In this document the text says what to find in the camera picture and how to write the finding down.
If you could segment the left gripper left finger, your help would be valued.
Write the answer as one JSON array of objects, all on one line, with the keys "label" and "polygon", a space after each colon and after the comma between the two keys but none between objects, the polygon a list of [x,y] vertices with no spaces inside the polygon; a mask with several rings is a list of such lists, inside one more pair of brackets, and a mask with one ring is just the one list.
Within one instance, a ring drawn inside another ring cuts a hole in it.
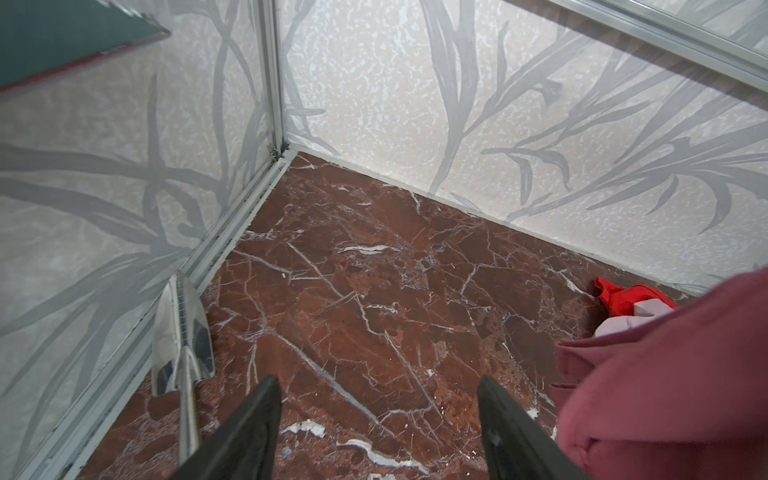
[{"label": "left gripper left finger", "polygon": [[270,479],[275,462],[281,411],[280,383],[276,376],[267,376],[170,478]]}]

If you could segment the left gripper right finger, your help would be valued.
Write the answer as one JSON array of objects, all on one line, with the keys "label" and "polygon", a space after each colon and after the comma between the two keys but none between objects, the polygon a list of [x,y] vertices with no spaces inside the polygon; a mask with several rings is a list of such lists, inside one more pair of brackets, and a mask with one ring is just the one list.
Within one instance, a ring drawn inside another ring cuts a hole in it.
[{"label": "left gripper right finger", "polygon": [[482,445],[491,479],[588,477],[494,378],[482,377],[477,395]]}]

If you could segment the dark pink ribbed cloth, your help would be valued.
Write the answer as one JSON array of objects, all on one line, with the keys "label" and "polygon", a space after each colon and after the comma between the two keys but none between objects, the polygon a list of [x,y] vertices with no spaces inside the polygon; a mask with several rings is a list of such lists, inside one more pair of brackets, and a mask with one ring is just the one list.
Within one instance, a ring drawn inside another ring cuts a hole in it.
[{"label": "dark pink ribbed cloth", "polygon": [[594,479],[767,475],[767,273],[645,325],[560,343],[557,442]]}]

